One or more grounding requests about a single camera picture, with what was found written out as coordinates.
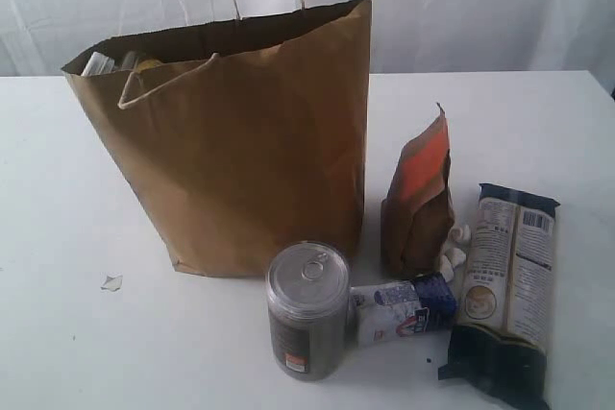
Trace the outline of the brown pouch with orange band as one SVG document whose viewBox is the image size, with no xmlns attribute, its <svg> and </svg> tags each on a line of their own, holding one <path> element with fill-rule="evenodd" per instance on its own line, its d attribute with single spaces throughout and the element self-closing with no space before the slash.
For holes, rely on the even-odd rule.
<svg viewBox="0 0 615 410">
<path fill-rule="evenodd" d="M 393 278 L 413 279 L 436 270 L 455 223 L 450 169 L 448 122 L 441 109 L 403 147 L 381 202 L 381 265 Z"/>
</svg>

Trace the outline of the brown paper bag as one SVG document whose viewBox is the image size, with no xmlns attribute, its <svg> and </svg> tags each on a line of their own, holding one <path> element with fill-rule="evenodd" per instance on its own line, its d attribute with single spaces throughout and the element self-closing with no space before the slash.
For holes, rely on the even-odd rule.
<svg viewBox="0 0 615 410">
<path fill-rule="evenodd" d="M 371 0 L 97 43 L 143 71 L 63 74 L 175 270 L 260 277 L 305 240 L 354 254 L 364 211 Z"/>
</svg>

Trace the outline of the yellow millet bottle white cap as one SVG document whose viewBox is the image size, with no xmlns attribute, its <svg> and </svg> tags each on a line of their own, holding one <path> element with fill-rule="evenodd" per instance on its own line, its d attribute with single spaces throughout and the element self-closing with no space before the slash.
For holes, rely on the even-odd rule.
<svg viewBox="0 0 615 410">
<path fill-rule="evenodd" d="M 156 68 L 161 65 L 163 65 L 161 60 L 153 58 L 144 52 L 129 51 L 124 55 L 120 63 L 120 69 L 140 73 L 144 70 Z"/>
</svg>

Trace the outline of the pull-tab can dark grains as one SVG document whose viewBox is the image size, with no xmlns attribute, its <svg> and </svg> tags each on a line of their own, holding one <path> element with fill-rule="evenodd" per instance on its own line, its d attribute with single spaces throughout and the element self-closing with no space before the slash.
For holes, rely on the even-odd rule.
<svg viewBox="0 0 615 410">
<path fill-rule="evenodd" d="M 342 361 L 350 303 L 343 255 L 320 242 L 280 251 L 266 273 L 272 351 L 282 370 L 301 381 L 332 374 Z"/>
</svg>

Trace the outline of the white and blue carton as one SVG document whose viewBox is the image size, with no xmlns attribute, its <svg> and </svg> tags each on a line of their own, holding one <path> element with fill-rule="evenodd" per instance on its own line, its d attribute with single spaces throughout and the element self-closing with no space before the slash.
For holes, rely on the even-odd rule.
<svg viewBox="0 0 615 410">
<path fill-rule="evenodd" d="M 439 273 L 351 289 L 357 344 L 368 347 L 452 327 L 457 304 Z"/>
</svg>

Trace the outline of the white lump lower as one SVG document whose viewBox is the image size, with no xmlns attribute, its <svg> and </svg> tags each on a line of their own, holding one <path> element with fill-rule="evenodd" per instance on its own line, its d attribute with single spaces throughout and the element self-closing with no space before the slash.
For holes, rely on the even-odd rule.
<svg viewBox="0 0 615 410">
<path fill-rule="evenodd" d="M 450 283 L 455 278 L 455 269 L 450 259 L 442 254 L 439 258 L 438 273 L 443 277 L 446 283 Z"/>
</svg>

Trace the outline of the clear jar with gold lid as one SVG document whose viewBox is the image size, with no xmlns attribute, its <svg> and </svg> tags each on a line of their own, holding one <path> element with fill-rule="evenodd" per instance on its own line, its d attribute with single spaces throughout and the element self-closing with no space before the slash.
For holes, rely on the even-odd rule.
<svg viewBox="0 0 615 410">
<path fill-rule="evenodd" d="M 88 59 L 81 76 L 91 77 L 98 75 L 106 75 L 115 72 L 119 69 L 119 65 L 115 59 L 108 57 L 100 52 L 94 51 Z"/>
</svg>

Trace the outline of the small torn plastic scrap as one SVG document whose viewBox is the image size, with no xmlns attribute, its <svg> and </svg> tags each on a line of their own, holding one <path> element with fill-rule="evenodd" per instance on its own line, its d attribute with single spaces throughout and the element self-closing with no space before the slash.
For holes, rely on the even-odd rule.
<svg viewBox="0 0 615 410">
<path fill-rule="evenodd" d="M 123 276 L 119 275 L 116 277 L 106 276 L 106 280 L 101 285 L 100 289 L 102 291 L 108 292 L 116 292 L 121 289 L 123 284 Z"/>
</svg>

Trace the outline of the long noodle package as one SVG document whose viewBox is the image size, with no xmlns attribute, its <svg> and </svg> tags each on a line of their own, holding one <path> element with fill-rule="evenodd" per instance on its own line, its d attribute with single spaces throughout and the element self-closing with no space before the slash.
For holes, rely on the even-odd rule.
<svg viewBox="0 0 615 410">
<path fill-rule="evenodd" d="M 558 206 L 552 198 L 481 185 L 439 379 L 463 379 L 516 409 L 548 408 L 544 388 Z"/>
</svg>

